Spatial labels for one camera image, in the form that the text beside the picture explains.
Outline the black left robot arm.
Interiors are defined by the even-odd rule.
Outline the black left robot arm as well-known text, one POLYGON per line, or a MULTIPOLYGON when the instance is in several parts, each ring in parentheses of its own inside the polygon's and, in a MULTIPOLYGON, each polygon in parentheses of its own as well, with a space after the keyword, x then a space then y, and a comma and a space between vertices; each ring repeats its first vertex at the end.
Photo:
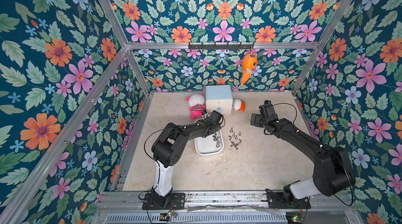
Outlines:
POLYGON ((224 122, 224 116, 213 111, 193 124, 184 126, 168 123, 151 148, 153 159, 165 168, 176 165, 189 140, 215 134, 221 130, 224 122))

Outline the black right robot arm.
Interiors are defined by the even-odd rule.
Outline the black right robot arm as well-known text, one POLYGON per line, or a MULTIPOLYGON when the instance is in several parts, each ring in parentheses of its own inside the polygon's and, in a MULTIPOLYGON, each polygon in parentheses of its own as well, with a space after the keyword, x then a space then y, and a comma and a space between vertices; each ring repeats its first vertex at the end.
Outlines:
POLYGON ((314 164, 311 178, 284 187, 286 199, 295 201, 316 195, 329 197, 355 185, 356 176, 344 148, 320 143, 288 119, 280 119, 269 100, 259 106, 258 114, 252 114, 250 124, 263 128, 265 135, 288 142, 314 164))

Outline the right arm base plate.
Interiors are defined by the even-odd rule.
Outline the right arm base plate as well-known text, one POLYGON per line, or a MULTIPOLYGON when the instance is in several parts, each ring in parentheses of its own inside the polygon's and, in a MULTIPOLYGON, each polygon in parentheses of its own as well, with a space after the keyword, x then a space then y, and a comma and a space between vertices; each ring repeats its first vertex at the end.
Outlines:
POLYGON ((296 199, 290 191, 273 191, 266 189, 269 208, 275 209, 311 209, 308 198, 296 199))

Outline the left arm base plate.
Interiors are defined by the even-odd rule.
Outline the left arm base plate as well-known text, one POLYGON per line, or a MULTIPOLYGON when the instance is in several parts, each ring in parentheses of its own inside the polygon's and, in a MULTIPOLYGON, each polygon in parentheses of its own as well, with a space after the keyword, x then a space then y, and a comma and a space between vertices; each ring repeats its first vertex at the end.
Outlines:
POLYGON ((182 210, 185 205, 185 193, 168 193, 162 197, 155 192, 146 193, 142 210, 182 210))

